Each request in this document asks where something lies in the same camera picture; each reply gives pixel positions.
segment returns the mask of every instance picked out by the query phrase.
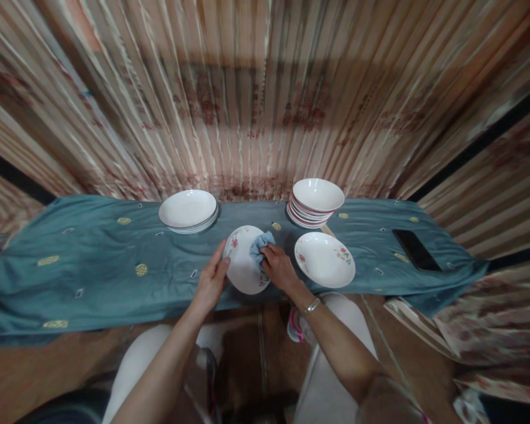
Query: dish towel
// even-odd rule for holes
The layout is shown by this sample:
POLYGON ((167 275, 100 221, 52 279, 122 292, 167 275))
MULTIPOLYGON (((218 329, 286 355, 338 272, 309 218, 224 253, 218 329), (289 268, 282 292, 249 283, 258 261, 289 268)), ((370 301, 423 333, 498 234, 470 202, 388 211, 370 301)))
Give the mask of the dish towel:
POLYGON ((273 238, 273 235, 271 234, 271 231, 268 231, 258 236, 253 242, 253 244, 251 245, 251 248, 249 249, 249 256, 251 256, 251 258, 253 258, 253 260, 257 262, 257 265, 259 265, 262 271, 263 271, 263 265, 261 264, 261 262, 263 262, 263 259, 265 259, 265 255, 259 252, 259 249, 267 246, 269 243, 276 244, 275 239, 273 238))

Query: silver bracelet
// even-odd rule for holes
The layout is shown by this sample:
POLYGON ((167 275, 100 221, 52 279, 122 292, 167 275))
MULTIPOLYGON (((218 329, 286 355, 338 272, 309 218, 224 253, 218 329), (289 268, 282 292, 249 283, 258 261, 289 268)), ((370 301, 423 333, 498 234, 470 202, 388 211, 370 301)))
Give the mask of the silver bracelet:
POLYGON ((306 308, 304 311, 302 311, 302 315, 308 315, 309 313, 312 313, 314 309, 316 309, 316 306, 320 304, 320 299, 317 297, 314 299, 314 302, 310 304, 308 308, 306 308))

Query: teal tablecloth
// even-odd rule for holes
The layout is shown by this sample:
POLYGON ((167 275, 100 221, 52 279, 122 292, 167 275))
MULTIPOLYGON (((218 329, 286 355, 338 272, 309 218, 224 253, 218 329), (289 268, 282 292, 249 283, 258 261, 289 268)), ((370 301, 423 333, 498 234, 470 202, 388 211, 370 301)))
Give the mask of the teal tablecloth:
MULTIPOLYGON (((0 335, 94 330, 178 316, 196 290, 194 271, 237 227, 271 230, 293 263, 294 244, 307 232, 288 220, 285 202, 260 201, 223 204, 211 229, 181 236, 159 221, 159 205, 77 195, 48 206, 0 254, 0 335)), ((427 315, 481 278, 488 265, 412 202, 348 199, 328 225, 356 263, 354 280, 339 292, 406 296, 427 315), (418 271, 403 261, 394 228, 414 231, 443 272, 418 271)), ((327 291, 294 265, 313 292, 327 291)), ((272 284, 254 296, 229 285, 217 308, 281 296, 272 284)))

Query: stack of bowls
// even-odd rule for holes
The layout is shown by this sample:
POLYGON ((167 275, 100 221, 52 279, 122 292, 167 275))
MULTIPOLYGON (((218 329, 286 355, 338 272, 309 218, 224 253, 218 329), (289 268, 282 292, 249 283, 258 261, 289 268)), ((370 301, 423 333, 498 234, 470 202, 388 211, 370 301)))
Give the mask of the stack of bowls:
POLYGON ((159 219, 177 234, 199 234, 214 224, 218 217, 218 202, 208 191, 185 190, 164 201, 159 219))
POLYGON ((337 185, 320 178, 307 178, 293 186, 287 214, 299 227, 320 228, 345 199, 337 185))

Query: black phone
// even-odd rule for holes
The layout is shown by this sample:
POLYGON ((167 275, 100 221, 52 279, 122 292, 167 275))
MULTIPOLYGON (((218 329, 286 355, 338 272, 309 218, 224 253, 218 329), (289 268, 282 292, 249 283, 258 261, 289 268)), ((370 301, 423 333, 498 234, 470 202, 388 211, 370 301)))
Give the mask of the black phone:
POLYGON ((420 271, 442 271, 415 233, 408 230, 393 230, 393 234, 417 269, 420 271))

